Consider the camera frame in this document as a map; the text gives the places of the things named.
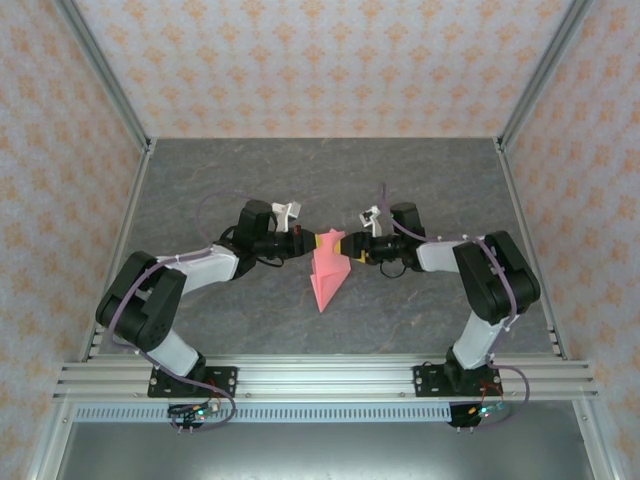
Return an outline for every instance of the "marble-patterned surface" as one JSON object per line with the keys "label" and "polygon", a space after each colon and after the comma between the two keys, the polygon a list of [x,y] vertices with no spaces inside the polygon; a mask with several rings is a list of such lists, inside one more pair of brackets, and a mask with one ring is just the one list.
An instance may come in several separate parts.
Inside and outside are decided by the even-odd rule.
{"label": "marble-patterned surface", "polygon": [[[392,203],[418,205],[428,234],[505,229],[522,244],[490,139],[161,140],[126,254],[202,247],[196,205],[230,189],[268,202],[297,200],[300,224],[317,233],[361,230],[358,213],[375,203],[382,181]],[[243,205],[238,198],[211,199],[203,223],[217,238]],[[257,265],[237,281],[185,295],[174,327],[205,354],[444,353],[469,316],[455,274],[407,272],[390,280],[377,267],[352,262],[323,314],[310,274],[311,256],[282,269]],[[539,304],[501,345],[504,352],[550,350]]]}

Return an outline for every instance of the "pink triangular object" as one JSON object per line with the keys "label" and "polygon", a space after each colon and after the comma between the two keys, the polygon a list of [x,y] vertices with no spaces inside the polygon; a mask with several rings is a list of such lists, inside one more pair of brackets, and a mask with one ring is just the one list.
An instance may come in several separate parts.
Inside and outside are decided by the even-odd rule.
{"label": "pink triangular object", "polygon": [[318,235],[320,246],[313,251],[311,285],[320,312],[324,311],[351,271],[349,258],[334,252],[335,244],[344,236],[344,232],[336,232],[334,229]]}
{"label": "pink triangular object", "polygon": [[324,309],[327,308],[327,305],[348,276],[349,272],[327,275],[326,277],[322,277],[320,285],[318,285],[316,275],[311,275],[311,285],[316,294],[316,301],[318,302],[318,310],[320,310],[320,313],[324,312]]}

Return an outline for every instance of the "black mounting plate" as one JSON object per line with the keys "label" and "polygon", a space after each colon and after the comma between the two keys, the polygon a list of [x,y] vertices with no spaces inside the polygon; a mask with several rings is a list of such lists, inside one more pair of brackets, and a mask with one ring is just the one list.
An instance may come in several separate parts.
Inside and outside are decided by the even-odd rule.
{"label": "black mounting plate", "polygon": [[[213,380],[216,387],[235,397],[238,384],[237,367],[213,367],[205,368],[204,378]],[[149,381],[149,398],[209,398],[211,390],[180,382],[167,375],[162,370],[152,369]]]}
{"label": "black mounting plate", "polygon": [[499,397],[500,394],[490,388],[486,392],[481,390],[483,381],[490,385],[502,385],[502,379],[499,382],[495,377],[500,378],[498,370],[484,367],[476,368],[473,372],[473,380],[471,384],[466,383],[466,391],[456,392],[449,378],[444,373],[444,364],[441,365],[417,365],[413,367],[413,386],[416,397],[481,397],[483,393],[485,397]]}

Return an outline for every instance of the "orange pattern wall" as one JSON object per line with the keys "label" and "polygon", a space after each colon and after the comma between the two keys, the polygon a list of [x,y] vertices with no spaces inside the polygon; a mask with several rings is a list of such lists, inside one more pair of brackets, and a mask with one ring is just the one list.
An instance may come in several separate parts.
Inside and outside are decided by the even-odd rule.
{"label": "orange pattern wall", "polygon": [[598,0],[508,152],[571,353],[640,472],[640,3]]}
{"label": "orange pattern wall", "polygon": [[570,0],[79,0],[148,135],[495,136]]}
{"label": "orange pattern wall", "polygon": [[23,479],[139,152],[51,0],[0,2],[0,478]]}

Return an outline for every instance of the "robotic arm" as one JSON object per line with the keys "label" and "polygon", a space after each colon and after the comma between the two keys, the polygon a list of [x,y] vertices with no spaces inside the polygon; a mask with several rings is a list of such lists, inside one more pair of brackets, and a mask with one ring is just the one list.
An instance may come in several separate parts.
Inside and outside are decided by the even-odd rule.
{"label": "robotic arm", "polygon": [[[509,294],[497,275],[484,249],[471,240],[423,242],[397,227],[392,235],[380,236],[373,207],[360,215],[363,224],[372,231],[357,232],[340,242],[339,253],[370,265],[401,260],[405,269],[416,272],[453,272],[460,274],[471,315],[462,336],[449,349],[442,375],[433,378],[437,396],[442,383],[457,395],[475,396],[482,381],[493,378],[487,359],[500,332],[509,328],[512,317]],[[424,237],[418,210],[413,203],[391,207],[394,220],[406,230]],[[513,320],[540,298],[540,285],[529,265],[507,232],[486,235],[483,241],[501,266],[516,301]]]}
{"label": "robotic arm", "polygon": [[[295,202],[270,205],[249,200],[238,224],[228,228],[208,252],[178,256],[175,262],[162,266],[142,282],[124,307],[114,333],[174,374],[199,382],[206,380],[204,357],[172,329],[180,298],[212,283],[236,280],[256,262],[266,263],[263,259],[279,259],[284,263],[288,258],[311,252],[316,247],[315,234],[288,225],[299,211],[300,205]],[[272,220],[276,228],[270,231]],[[168,258],[133,253],[102,298],[96,311],[97,322],[109,327],[134,282]]]}

